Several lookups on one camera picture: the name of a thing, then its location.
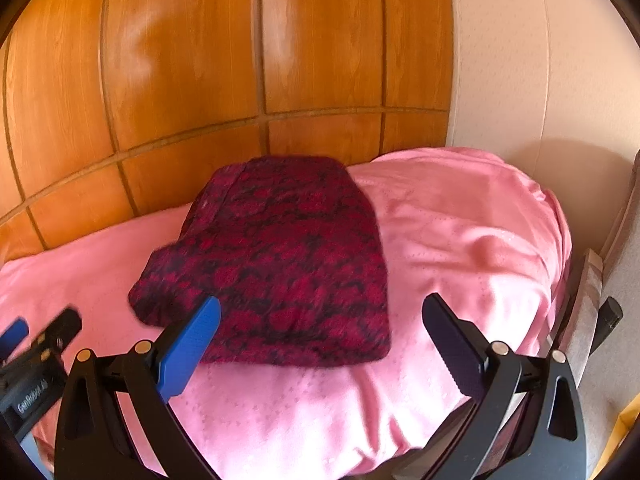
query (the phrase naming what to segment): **wood paneling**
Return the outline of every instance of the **wood paneling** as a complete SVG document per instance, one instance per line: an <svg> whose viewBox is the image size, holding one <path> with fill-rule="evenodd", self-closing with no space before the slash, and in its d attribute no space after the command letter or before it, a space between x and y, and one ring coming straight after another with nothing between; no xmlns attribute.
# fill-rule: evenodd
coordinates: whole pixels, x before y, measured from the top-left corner
<svg viewBox="0 0 640 480"><path fill-rule="evenodd" d="M269 112L382 102L381 0L262 0Z"/></svg>
<svg viewBox="0 0 640 480"><path fill-rule="evenodd" d="M386 101L448 110L453 58L451 0L386 0Z"/></svg>
<svg viewBox="0 0 640 480"><path fill-rule="evenodd" d="M8 126L27 196L113 153L100 95L102 0L32 0L15 24Z"/></svg>
<svg viewBox="0 0 640 480"><path fill-rule="evenodd" d="M4 261L42 251L42 244L26 211L0 224L0 267Z"/></svg>
<svg viewBox="0 0 640 480"><path fill-rule="evenodd" d="M122 148L256 115L251 0L109 0L104 77Z"/></svg>
<svg viewBox="0 0 640 480"><path fill-rule="evenodd" d="M218 168L260 156L258 126L203 134L123 161L142 214L192 202Z"/></svg>
<svg viewBox="0 0 640 480"><path fill-rule="evenodd" d="M133 216L116 165L57 188L34 202L31 212L51 248Z"/></svg>
<svg viewBox="0 0 640 480"><path fill-rule="evenodd" d="M444 146L448 112L387 113L382 153Z"/></svg>
<svg viewBox="0 0 640 480"><path fill-rule="evenodd" d="M384 152L441 146L451 29L450 0L33 0L0 48L0 218L31 204L0 250L190 202L267 148L358 164L382 123Z"/></svg>
<svg viewBox="0 0 640 480"><path fill-rule="evenodd" d="M327 155L345 165L368 162L380 148L380 119L380 114L353 114L271 121L271 153Z"/></svg>
<svg viewBox="0 0 640 480"><path fill-rule="evenodd" d="M2 78L6 62L6 43L0 46L0 216L7 214L21 202L18 186L15 183L14 170L9 159L6 143L6 125L4 124L4 92Z"/></svg>

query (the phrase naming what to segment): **yellow object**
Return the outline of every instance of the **yellow object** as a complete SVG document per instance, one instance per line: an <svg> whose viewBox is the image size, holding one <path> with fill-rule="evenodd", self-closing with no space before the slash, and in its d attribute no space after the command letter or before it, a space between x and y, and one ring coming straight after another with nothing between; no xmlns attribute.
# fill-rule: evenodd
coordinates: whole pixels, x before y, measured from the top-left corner
<svg viewBox="0 0 640 480"><path fill-rule="evenodd" d="M618 449L618 446L624 440L627 433L629 433L639 414L640 394L638 394L638 396L636 396L636 398L632 400L629 405L618 415L616 425L613 427L613 431L611 432L609 441L607 442L604 452L602 453L602 456L600 457L598 465L596 466L596 469L594 469L590 480L594 480L598 473L602 471L604 466L607 465L609 460L611 460L613 453Z"/></svg>

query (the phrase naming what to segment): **metal screw head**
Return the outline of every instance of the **metal screw head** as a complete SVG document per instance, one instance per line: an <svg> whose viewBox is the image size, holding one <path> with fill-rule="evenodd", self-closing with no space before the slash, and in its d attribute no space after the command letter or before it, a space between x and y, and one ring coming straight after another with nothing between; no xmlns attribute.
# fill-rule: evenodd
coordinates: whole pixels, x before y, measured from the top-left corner
<svg viewBox="0 0 640 480"><path fill-rule="evenodd" d="M89 357L91 357L91 350L87 348L79 351L78 354L76 354L76 359L78 359L78 361L80 361L81 363L88 361Z"/></svg>
<svg viewBox="0 0 640 480"><path fill-rule="evenodd" d="M554 359L554 361L556 361L558 363L565 363L566 362L566 355L564 355L559 350L554 350L553 352L551 352L551 357Z"/></svg>
<svg viewBox="0 0 640 480"><path fill-rule="evenodd" d="M143 339L142 341L138 341L134 346L134 350L136 354L146 354L151 350L151 341Z"/></svg>
<svg viewBox="0 0 640 480"><path fill-rule="evenodd" d="M498 355L507 355L509 353L509 346L502 341L494 341L491 343L491 350Z"/></svg>

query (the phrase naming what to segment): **pink bedsheet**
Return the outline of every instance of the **pink bedsheet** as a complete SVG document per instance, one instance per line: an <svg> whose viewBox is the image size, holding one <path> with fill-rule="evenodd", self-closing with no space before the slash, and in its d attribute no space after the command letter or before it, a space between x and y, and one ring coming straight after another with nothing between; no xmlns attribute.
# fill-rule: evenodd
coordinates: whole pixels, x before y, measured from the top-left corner
<svg viewBox="0 0 640 480"><path fill-rule="evenodd" d="M463 397L420 319L437 291L488 340L535 353L553 324L570 256L555 197L496 156L420 149L350 168L378 216L388 263L392 349L334 369L201 365L171 406L224 480L335 480L427 442ZM126 352L159 331L127 292L153 249L174 240L187 207L135 219L0 271L0 326L18 314L36 333L67 303L84 329L65 353ZM145 462L158 468L124 405ZM54 443L56 409L36 427Z"/></svg>

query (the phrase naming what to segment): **blue gripper pad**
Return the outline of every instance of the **blue gripper pad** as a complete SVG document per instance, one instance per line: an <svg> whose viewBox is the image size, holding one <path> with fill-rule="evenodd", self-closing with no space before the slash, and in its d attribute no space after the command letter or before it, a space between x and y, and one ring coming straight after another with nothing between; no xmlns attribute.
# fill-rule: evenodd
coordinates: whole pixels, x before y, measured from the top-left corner
<svg viewBox="0 0 640 480"><path fill-rule="evenodd" d="M158 364L158 392L164 402L180 395L220 326L217 298L209 298L195 312Z"/></svg>
<svg viewBox="0 0 640 480"><path fill-rule="evenodd" d="M6 361L28 335L29 327L27 322L19 317L0 335L0 363Z"/></svg>

